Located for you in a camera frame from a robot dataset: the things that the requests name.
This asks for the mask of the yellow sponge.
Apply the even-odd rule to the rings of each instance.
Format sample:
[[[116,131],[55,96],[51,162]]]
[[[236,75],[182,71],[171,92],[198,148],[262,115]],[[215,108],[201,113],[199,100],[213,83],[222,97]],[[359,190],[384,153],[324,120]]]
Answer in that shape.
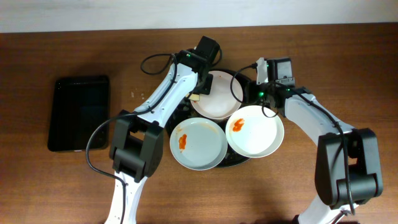
[[[188,93],[185,97],[186,97],[186,99],[191,100],[191,101],[199,101],[200,100],[200,95],[194,94],[194,93]]]

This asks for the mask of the white plate top pinkish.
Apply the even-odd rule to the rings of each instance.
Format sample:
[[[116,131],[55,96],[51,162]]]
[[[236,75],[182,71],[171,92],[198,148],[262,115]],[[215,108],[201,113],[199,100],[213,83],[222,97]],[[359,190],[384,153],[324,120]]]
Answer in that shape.
[[[221,121],[237,111],[241,103],[233,97],[230,90],[232,75],[219,70],[213,70],[210,74],[213,75],[210,94],[200,95],[198,101],[191,101],[191,105],[200,115]]]

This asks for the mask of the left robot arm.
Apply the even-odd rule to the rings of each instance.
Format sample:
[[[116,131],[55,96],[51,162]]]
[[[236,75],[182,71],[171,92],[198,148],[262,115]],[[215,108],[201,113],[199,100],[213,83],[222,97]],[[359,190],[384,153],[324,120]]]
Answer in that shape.
[[[107,223],[136,222],[144,184],[162,159],[167,121],[186,96],[209,94],[209,71],[222,53],[217,41],[203,36],[195,48],[169,57],[167,74],[153,94],[134,111],[122,110],[115,120],[109,157],[116,180]]]

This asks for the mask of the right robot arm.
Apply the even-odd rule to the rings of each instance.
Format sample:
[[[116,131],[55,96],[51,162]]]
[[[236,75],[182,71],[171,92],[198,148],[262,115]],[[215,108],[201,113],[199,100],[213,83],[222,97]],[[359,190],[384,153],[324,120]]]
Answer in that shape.
[[[325,109],[305,87],[297,87],[290,58],[259,58],[255,69],[256,100],[295,123],[317,146],[317,194],[293,223],[338,223],[382,194],[381,163],[376,134],[356,129]]]

